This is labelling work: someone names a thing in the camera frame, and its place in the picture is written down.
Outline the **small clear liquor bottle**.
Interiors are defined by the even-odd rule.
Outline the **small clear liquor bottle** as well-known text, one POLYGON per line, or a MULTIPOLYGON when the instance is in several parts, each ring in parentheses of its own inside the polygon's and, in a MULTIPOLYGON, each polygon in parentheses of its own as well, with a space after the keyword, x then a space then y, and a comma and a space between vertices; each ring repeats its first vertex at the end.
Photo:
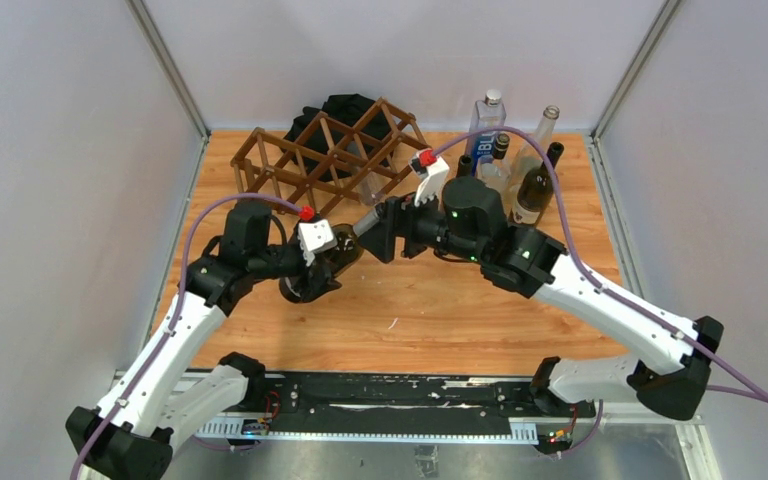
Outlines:
POLYGON ((505 160, 510 136, 504 132, 495 135, 490 149, 477 160, 476 176, 487 187, 502 193, 508 183, 510 167, 505 160))

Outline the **dark wine bottle silver cap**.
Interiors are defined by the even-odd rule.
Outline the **dark wine bottle silver cap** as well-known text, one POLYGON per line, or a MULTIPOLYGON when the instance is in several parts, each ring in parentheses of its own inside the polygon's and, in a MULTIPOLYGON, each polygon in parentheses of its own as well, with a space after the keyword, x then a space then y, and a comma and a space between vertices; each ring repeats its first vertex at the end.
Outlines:
MULTIPOLYGON (((294 227, 293 234, 290 237, 288 244, 299 244, 299 240, 296 236, 296 227, 298 223, 299 221, 294 227)), ((316 256, 324 257, 332 265, 332 269, 335 271, 338 278, 344 271, 359 261, 363 256, 365 249, 358 244, 357 236, 355 235, 351 224, 341 223, 331 226, 331 228, 336 236, 337 245, 316 256)))

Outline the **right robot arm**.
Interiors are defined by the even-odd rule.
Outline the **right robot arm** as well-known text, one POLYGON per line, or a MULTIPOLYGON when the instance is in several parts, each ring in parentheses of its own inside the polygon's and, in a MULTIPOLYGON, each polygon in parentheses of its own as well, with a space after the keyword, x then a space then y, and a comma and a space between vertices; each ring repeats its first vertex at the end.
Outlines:
POLYGON ((723 325, 710 316, 671 314, 577 265, 560 241, 508 222, 499 193, 481 181, 457 177, 429 199, 390 197, 353 232, 382 263, 393 261, 397 239, 406 258, 432 249, 474 263, 495 287, 570 313, 628 349, 596 360, 542 360, 528 393, 540 415, 561 416, 597 400, 637 401, 678 421, 696 414, 711 374, 708 355, 718 348, 723 325))

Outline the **blue square water bottle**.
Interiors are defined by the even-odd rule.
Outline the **blue square water bottle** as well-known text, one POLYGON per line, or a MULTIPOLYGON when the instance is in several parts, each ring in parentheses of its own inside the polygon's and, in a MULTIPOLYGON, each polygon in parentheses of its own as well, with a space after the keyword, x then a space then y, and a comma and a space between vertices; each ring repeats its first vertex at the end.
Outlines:
POLYGON ((506 108, 500 90, 487 90, 484 99, 475 102, 468 129, 471 136, 467 139, 464 150, 464 153, 473 160, 472 176, 477 175, 479 160, 491 154, 497 135, 497 131, 491 130, 491 127, 503 125, 506 116, 506 108))

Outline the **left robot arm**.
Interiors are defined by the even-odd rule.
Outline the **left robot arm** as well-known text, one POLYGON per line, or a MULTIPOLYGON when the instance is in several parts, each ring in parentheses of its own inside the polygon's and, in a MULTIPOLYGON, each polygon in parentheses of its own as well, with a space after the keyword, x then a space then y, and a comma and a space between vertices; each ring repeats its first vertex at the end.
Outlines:
POLYGON ((67 419, 77 451, 71 478, 88 467, 110 479, 159 479, 181 446, 224 409, 258 411, 266 400, 265 367, 240 353, 182 394, 173 389, 255 284, 276 279, 301 303, 338 288, 326 260, 338 241, 326 219, 268 195, 229 199, 223 233, 195 261, 184 247, 178 291, 136 360, 95 407, 77 407, 67 419))

